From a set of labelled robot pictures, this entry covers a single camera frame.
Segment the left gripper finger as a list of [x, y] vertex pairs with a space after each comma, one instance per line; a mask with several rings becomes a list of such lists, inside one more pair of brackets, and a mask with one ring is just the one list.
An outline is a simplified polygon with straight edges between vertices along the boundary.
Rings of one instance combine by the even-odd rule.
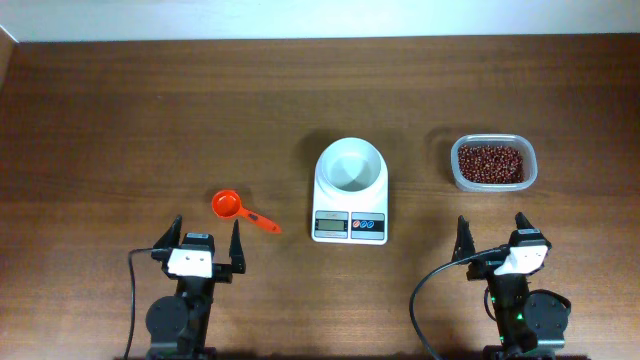
[[240, 239], [239, 221], [235, 220], [231, 235], [229, 258], [234, 274], [244, 274], [246, 272], [246, 261]]
[[175, 248], [179, 245], [182, 216], [177, 215], [168, 230], [153, 245], [154, 250]]

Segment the orange measuring scoop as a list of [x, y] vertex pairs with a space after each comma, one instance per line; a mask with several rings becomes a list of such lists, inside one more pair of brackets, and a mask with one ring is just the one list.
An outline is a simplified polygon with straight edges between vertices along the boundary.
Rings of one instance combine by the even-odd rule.
[[259, 215], [258, 213], [246, 209], [240, 195], [234, 190], [220, 190], [211, 200], [213, 212], [220, 218], [231, 219], [234, 217], [243, 217], [263, 229], [266, 232], [280, 234], [281, 227], [274, 221]]

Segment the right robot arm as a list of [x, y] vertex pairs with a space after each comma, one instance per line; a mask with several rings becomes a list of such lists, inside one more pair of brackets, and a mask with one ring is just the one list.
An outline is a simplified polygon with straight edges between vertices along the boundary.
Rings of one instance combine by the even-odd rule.
[[478, 252], [469, 222], [457, 221], [452, 260], [468, 267], [469, 281], [485, 281], [484, 306], [497, 325], [500, 344], [485, 359], [553, 359], [565, 346], [571, 302], [552, 291], [531, 290], [528, 278], [544, 267], [552, 244], [526, 216], [515, 216], [509, 241]]

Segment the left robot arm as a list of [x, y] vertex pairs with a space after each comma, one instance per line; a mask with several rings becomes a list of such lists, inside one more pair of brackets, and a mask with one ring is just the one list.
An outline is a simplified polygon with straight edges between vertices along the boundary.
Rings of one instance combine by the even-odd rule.
[[212, 360], [216, 350], [206, 336], [217, 284], [230, 284], [246, 272], [239, 225], [233, 225], [230, 262], [216, 263], [215, 241], [210, 234], [181, 233], [178, 216], [151, 250], [151, 258], [176, 282], [175, 293], [156, 300], [148, 309], [145, 325], [151, 337], [147, 359]]

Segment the white digital kitchen scale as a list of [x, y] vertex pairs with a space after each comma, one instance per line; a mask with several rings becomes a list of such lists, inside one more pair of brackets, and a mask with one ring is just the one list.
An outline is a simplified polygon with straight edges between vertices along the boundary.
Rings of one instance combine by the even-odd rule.
[[389, 180], [375, 193], [341, 194], [316, 182], [311, 237], [316, 242], [383, 245], [388, 241]]

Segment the red beans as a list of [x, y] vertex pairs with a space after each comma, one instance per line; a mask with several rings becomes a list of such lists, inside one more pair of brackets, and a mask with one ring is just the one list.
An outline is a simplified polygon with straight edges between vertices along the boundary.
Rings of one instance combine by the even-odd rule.
[[509, 146], [461, 146], [458, 164], [462, 176], [473, 183], [514, 184], [524, 180], [523, 156]]

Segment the clear plastic container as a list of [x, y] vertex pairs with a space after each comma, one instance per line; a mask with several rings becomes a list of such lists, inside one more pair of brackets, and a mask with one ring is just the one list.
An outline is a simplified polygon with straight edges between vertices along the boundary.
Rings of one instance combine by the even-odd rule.
[[[514, 184], [480, 184], [466, 180], [459, 169], [458, 149], [463, 146], [509, 146], [517, 149], [523, 156], [524, 180]], [[451, 148], [451, 168], [456, 186], [467, 192], [513, 192], [531, 186], [538, 175], [536, 153], [531, 143], [524, 137], [514, 134], [473, 134], [459, 138]]]

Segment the white round bowl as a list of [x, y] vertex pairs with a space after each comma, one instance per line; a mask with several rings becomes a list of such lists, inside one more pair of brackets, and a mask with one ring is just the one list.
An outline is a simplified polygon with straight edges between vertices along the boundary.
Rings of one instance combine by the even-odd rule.
[[320, 155], [316, 182], [327, 191], [341, 194], [375, 193], [388, 182], [388, 168], [380, 151], [355, 137], [331, 143]]

